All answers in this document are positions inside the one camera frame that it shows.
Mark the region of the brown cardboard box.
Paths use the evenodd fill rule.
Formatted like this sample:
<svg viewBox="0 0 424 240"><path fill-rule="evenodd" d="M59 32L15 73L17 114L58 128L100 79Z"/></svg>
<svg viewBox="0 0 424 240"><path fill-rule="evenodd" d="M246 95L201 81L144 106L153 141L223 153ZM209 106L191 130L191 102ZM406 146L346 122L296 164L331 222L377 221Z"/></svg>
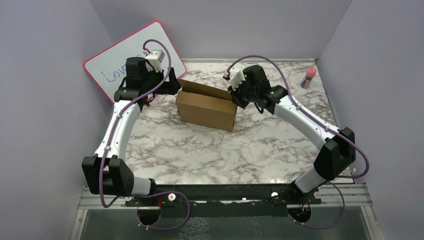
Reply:
<svg viewBox="0 0 424 240"><path fill-rule="evenodd" d="M176 97L180 120L185 123L232 132L238 106L226 90L178 79Z"/></svg>

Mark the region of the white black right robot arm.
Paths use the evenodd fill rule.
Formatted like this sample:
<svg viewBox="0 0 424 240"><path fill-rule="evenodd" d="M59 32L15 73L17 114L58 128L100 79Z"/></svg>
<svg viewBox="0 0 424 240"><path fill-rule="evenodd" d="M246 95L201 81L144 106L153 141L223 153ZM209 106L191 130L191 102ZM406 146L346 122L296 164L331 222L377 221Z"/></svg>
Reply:
<svg viewBox="0 0 424 240"><path fill-rule="evenodd" d="M326 123L304 108L281 85L271 86L264 69L252 65L244 70L236 67L226 70L223 78L229 81L228 92L232 102L245 109L253 103L260 113L268 111L294 126L319 150L313 166L297 177L288 190L289 199L300 204L314 188L336 178L352 162L356 154L349 144L354 142L354 132Z"/></svg>

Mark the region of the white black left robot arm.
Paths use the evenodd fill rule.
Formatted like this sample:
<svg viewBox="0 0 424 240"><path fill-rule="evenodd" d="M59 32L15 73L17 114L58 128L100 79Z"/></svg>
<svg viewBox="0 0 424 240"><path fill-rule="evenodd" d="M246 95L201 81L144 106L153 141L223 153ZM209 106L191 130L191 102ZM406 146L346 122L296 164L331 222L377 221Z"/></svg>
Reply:
<svg viewBox="0 0 424 240"><path fill-rule="evenodd" d="M129 197L138 195L144 205L157 200L154 181L136 177L125 163L127 145L136 120L149 95L175 95L181 85L175 70L144 57L129 57L126 76L114 93L109 125L93 156L82 160L82 170L92 194Z"/></svg>

